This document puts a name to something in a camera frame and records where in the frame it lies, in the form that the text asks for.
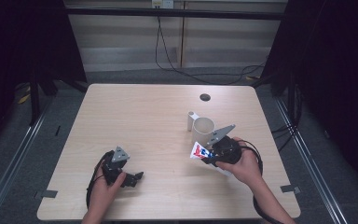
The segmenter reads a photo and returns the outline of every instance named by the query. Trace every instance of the black cable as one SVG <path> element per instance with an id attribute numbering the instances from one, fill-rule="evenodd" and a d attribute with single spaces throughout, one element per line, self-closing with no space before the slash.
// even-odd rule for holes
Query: black cable
<path id="1" fill-rule="evenodd" d="M 164 49 L 165 49 L 165 54 L 166 54 L 166 57 L 168 59 L 168 62 L 171 66 L 171 68 L 163 68 L 160 66 L 160 64 L 158 63 L 158 60 L 157 60 L 157 55 L 158 55 L 158 42 L 159 42 L 159 35 L 161 35 L 161 39 L 162 39 L 162 42 L 163 42 L 163 45 L 164 45 Z M 242 79 L 243 79 L 243 76 L 244 75 L 248 75 L 248 74 L 251 74 L 253 73 L 254 71 L 256 71 L 257 69 L 261 68 L 261 67 L 264 67 L 264 64 L 266 62 L 263 62 L 259 65 L 249 65 L 249 66 L 246 66 L 242 69 L 242 71 L 239 73 L 239 74 L 225 74 L 225 73 L 220 73 L 220 74 L 194 74 L 194 75 L 190 75 L 186 72 L 182 72 L 182 71 L 179 71 L 177 70 L 176 68 L 173 67 L 172 65 L 172 62 L 170 60 L 170 57 L 168 55 L 168 51 L 167 51 L 167 46 L 165 44 L 165 39 L 164 39 L 164 34 L 162 33 L 162 29 L 161 29 L 161 21 L 160 21 L 160 17 L 158 17 L 158 35 L 157 35 L 157 43 L 156 43 L 156 49 L 155 49 L 155 61 L 156 61 L 156 65 L 164 70 L 164 71 L 173 71 L 173 72 L 176 72 L 180 75 L 183 75 L 185 77 L 191 77 L 191 78 L 194 78 L 196 79 L 197 81 L 200 81 L 200 82 L 204 82 L 204 83 L 207 83 L 207 84 L 211 84 L 211 85 L 232 85 L 232 84 L 235 84 L 237 82 L 240 82 Z M 250 68 L 250 67 L 255 67 L 255 69 L 253 69 L 252 71 L 250 72 L 244 72 L 246 69 Z M 233 81 L 230 81 L 230 82 L 227 82 L 227 83 L 215 83 L 215 82 L 210 82 L 210 81 L 206 81 L 206 80 L 203 80 L 201 78 L 198 78 L 197 76 L 236 76 L 238 77 L 237 79 L 233 80 Z"/>
<path id="2" fill-rule="evenodd" d="M 274 137 L 274 140 L 277 140 L 278 138 L 281 138 L 281 137 L 283 137 L 283 136 L 285 136 L 285 135 L 287 135 L 287 134 L 289 134 L 289 133 L 290 133 L 290 131 L 289 131 L 289 130 L 286 130 L 285 133 L 283 133 L 283 134 L 281 134 L 281 135 L 278 135 L 278 136 L 275 136 L 275 137 Z"/>
<path id="3" fill-rule="evenodd" d="M 292 139 L 293 135 L 290 134 L 290 136 L 286 139 L 286 141 L 283 143 L 283 145 L 278 148 L 278 152 L 281 152 L 283 150 L 283 148 L 289 143 L 290 139 Z"/>

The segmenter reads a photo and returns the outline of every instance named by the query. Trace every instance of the table surface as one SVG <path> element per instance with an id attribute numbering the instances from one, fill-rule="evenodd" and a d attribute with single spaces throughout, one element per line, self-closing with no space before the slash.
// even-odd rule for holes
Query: table surface
<path id="1" fill-rule="evenodd" d="M 203 93 L 211 96 L 204 102 Z M 37 211 L 42 220 L 79 220 L 87 211 L 86 188 L 101 156 L 121 146 L 129 174 L 145 172 L 135 188 L 120 190 L 110 220 L 259 218 L 247 186 L 202 161 L 190 159 L 187 113 L 213 119 L 216 129 L 253 143 L 264 162 L 264 179 L 291 217 L 300 209 L 269 126 L 251 87 L 93 84 L 89 86 Z"/>

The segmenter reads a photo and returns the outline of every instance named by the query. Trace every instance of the white wall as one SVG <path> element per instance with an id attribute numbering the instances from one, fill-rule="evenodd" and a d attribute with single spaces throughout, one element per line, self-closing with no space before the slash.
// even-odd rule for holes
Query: white wall
<path id="1" fill-rule="evenodd" d="M 65 0 L 65 4 L 151 8 L 151 0 Z M 177 9 L 283 12 L 285 6 L 284 0 L 174 0 Z M 70 21 L 87 72 L 157 68 L 157 18 L 70 15 Z M 161 18 L 167 51 L 175 67 L 262 63 L 269 54 L 278 26 L 278 21 Z M 158 63 L 169 67 L 161 37 L 159 40 Z"/>

